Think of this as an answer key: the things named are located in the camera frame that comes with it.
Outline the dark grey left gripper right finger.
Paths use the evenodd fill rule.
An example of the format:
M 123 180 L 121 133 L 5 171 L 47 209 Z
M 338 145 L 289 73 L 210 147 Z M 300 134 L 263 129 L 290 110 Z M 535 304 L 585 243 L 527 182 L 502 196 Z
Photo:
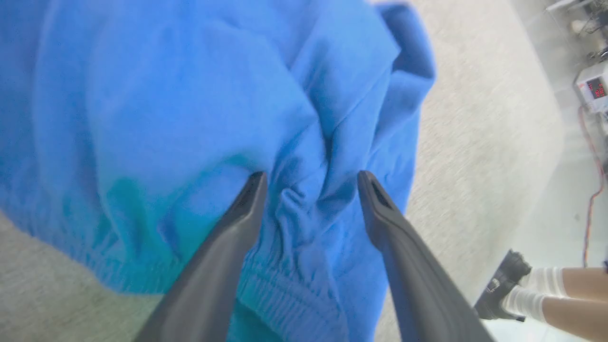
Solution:
M 358 189 L 367 234 L 382 253 L 402 341 L 492 341 L 473 308 L 373 173 L 358 173 Z

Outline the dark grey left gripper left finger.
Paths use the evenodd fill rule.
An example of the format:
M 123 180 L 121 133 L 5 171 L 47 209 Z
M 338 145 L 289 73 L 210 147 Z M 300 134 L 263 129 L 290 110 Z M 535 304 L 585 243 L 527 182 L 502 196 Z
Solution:
M 256 244 L 267 175 L 250 175 L 135 337 L 137 342 L 223 342 L 243 261 Z

